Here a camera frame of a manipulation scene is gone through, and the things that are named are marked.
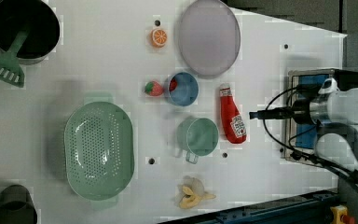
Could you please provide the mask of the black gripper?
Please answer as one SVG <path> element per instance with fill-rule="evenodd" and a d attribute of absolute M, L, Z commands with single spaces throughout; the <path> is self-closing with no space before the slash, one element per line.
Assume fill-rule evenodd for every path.
<path fill-rule="evenodd" d="M 271 110 L 258 110 L 249 113 L 250 119 L 293 119 L 294 121 L 311 121 L 305 110 L 293 107 L 278 107 Z"/>

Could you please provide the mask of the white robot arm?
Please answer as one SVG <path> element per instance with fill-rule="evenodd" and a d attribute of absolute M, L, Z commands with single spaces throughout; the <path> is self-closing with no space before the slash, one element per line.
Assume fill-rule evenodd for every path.
<path fill-rule="evenodd" d="M 320 165 L 342 176 L 358 191 L 358 88 L 342 91 L 333 78 L 322 84 L 298 84 L 283 92 L 287 97 L 299 94 L 300 98 L 284 107 L 266 108 L 249 114 L 251 119 L 287 119 L 297 124 L 309 124 L 316 132 L 313 145 L 328 134 L 337 135 L 345 141 L 345 147 L 315 148 L 313 153 L 292 144 L 282 146 L 302 159 Z"/>

